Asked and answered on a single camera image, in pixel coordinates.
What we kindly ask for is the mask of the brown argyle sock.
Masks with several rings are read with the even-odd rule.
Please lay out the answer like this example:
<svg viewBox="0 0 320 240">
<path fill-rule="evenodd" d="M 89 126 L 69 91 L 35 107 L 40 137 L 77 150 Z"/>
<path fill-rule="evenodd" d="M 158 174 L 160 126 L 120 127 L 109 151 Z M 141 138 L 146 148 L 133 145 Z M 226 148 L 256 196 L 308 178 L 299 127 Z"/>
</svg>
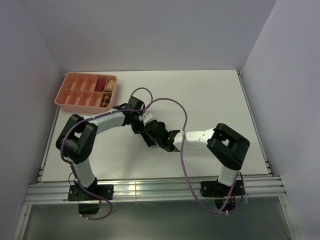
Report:
<svg viewBox="0 0 320 240">
<path fill-rule="evenodd" d="M 110 102 L 111 102 L 111 96 L 108 95 L 108 94 L 104 94 L 100 106 L 101 106 L 102 108 L 107 108 L 107 107 L 110 105 Z"/>
</svg>

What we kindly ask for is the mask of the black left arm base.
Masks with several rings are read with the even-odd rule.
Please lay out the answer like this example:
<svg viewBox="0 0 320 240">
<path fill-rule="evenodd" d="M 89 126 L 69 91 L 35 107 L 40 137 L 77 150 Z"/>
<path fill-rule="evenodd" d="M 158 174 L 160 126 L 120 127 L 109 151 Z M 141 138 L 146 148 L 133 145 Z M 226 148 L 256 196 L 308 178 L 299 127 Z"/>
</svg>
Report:
<svg viewBox="0 0 320 240">
<path fill-rule="evenodd" d="M 102 200 L 112 200 L 113 184 L 96 184 L 83 190 L 76 182 L 69 187 L 67 200 L 78 202 L 78 212 L 81 215 L 92 216 L 100 210 Z"/>
</svg>

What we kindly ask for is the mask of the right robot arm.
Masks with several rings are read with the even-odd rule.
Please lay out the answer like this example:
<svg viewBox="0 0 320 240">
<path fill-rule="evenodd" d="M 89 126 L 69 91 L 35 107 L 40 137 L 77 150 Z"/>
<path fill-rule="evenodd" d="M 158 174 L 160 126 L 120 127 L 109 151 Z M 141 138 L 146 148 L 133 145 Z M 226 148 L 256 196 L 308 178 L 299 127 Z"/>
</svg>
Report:
<svg viewBox="0 0 320 240">
<path fill-rule="evenodd" d="M 215 128 L 184 132 L 166 129 L 165 123 L 157 120 L 143 122 L 141 135 L 149 147 L 158 145 L 167 152 L 182 152 L 186 149 L 208 150 L 222 164 L 217 191 L 229 194 L 234 188 L 234 179 L 242 169 L 250 147 L 250 141 L 224 123 Z"/>
</svg>

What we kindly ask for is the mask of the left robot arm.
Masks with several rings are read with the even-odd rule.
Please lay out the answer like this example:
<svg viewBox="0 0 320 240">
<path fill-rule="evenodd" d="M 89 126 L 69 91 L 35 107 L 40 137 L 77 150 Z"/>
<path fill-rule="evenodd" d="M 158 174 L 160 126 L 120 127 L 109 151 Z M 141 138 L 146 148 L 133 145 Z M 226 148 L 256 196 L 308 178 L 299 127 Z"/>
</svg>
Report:
<svg viewBox="0 0 320 240">
<path fill-rule="evenodd" d="M 139 125 L 139 116 L 144 106 L 141 100 L 132 96 L 128 103 L 107 112 L 89 117 L 78 114 L 69 117 L 55 146 L 60 151 L 62 161 L 71 167 L 77 183 L 81 186 L 79 194 L 86 200 L 95 198 L 98 193 L 97 178 L 92 172 L 89 160 L 96 136 L 113 128 Z"/>
</svg>

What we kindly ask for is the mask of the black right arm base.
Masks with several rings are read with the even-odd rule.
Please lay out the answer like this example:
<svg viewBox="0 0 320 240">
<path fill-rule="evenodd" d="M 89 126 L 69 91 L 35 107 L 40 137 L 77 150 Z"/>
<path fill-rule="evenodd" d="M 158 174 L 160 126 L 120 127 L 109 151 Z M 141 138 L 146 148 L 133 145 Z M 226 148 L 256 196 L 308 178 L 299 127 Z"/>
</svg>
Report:
<svg viewBox="0 0 320 240">
<path fill-rule="evenodd" d="M 223 185 L 216 181 L 202 181 L 200 183 L 201 189 L 200 194 L 205 198 L 214 198 L 215 206 L 220 209 L 226 201 L 226 197 L 229 193 L 230 187 Z M 225 208 L 222 210 L 231 211 L 237 206 L 236 197 L 244 197 L 245 189 L 243 187 L 241 180 L 236 180 L 233 190 L 231 192 L 231 197 L 229 198 Z"/>
</svg>

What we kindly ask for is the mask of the tan rolled sock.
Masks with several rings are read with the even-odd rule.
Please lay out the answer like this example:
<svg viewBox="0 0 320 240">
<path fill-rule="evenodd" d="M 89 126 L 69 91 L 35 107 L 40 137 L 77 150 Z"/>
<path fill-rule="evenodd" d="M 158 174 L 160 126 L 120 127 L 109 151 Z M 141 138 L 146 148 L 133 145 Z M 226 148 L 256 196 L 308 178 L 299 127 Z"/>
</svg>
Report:
<svg viewBox="0 0 320 240">
<path fill-rule="evenodd" d="M 116 85 L 115 80 L 109 80 L 105 86 L 104 92 L 106 93 L 112 93 Z"/>
</svg>

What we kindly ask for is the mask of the dark red rolled sock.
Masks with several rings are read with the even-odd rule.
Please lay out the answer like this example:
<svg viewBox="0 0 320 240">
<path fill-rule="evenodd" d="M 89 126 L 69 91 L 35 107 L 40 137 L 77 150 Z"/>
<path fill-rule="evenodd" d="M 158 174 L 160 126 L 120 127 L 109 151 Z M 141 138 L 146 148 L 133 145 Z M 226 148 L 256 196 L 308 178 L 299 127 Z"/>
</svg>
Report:
<svg viewBox="0 0 320 240">
<path fill-rule="evenodd" d="M 95 86 L 95 91 L 97 92 L 103 92 L 105 90 L 107 80 L 98 78 Z"/>
</svg>

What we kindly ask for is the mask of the pink compartment tray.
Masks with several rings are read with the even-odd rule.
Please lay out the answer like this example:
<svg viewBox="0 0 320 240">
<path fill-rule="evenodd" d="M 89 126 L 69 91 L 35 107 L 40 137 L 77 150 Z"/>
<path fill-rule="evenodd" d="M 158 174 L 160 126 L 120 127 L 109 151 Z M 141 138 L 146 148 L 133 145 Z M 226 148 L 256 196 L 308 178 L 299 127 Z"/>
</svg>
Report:
<svg viewBox="0 0 320 240">
<path fill-rule="evenodd" d="M 95 91 L 98 79 L 115 80 L 113 92 Z M 55 104 L 66 112 L 101 114 L 115 105 L 118 78 L 115 75 L 69 72 L 55 97 Z M 104 95 L 111 97 L 108 107 L 101 107 Z"/>
</svg>

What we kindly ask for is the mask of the front aluminium rail frame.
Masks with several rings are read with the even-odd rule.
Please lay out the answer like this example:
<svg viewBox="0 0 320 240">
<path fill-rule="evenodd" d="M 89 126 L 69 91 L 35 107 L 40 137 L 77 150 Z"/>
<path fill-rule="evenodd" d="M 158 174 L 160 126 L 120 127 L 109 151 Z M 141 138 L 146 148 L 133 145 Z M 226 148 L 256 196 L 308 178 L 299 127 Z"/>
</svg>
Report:
<svg viewBox="0 0 320 240">
<path fill-rule="evenodd" d="M 286 190 L 279 176 L 245 176 L 248 198 L 282 197 Z M 113 185 L 113 203 L 183 201 L 194 197 L 184 178 L 99 181 L 99 185 Z M 38 182 L 28 186 L 25 205 L 69 204 L 70 185 L 66 182 Z"/>
</svg>

